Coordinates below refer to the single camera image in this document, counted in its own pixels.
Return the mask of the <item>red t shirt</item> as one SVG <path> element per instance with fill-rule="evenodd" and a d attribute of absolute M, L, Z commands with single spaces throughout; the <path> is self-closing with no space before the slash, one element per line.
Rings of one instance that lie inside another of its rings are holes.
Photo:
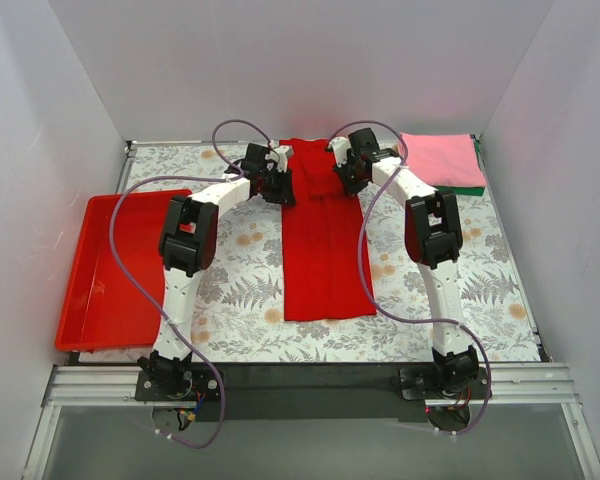
<path fill-rule="evenodd" d="M 358 270 L 363 214 L 333 171 L 327 141 L 292 138 L 289 160 L 296 205 L 282 209 L 284 319 L 341 320 L 377 313 L 363 287 L 372 285 L 367 250 Z"/>

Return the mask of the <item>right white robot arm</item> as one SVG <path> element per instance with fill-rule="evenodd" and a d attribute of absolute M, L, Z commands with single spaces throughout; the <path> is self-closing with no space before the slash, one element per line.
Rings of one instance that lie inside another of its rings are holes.
<path fill-rule="evenodd" d="M 346 136 L 336 132 L 325 150 L 334 157 L 333 171 L 347 195 L 374 184 L 379 190 L 373 203 L 386 193 L 404 208 L 405 248 L 425 284 L 431 317 L 422 322 L 432 326 L 433 339 L 430 371 L 407 375 L 403 384 L 449 398 L 467 395 L 480 366 L 458 285 L 463 239 L 456 195 L 421 180 L 407 166 L 408 147 L 382 148 L 370 128 Z"/>

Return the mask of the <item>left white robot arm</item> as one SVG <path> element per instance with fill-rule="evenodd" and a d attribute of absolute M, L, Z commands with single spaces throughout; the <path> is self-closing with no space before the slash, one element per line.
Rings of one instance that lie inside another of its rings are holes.
<path fill-rule="evenodd" d="M 195 302 L 204 271 L 215 257 L 220 218 L 237 205 L 261 196 L 266 202 L 293 206 L 291 146 L 250 143 L 237 166 L 222 180 L 188 196 L 171 198 L 158 251 L 162 259 L 165 313 L 153 351 L 139 359 L 148 381 L 173 400 L 194 389 L 191 333 Z"/>

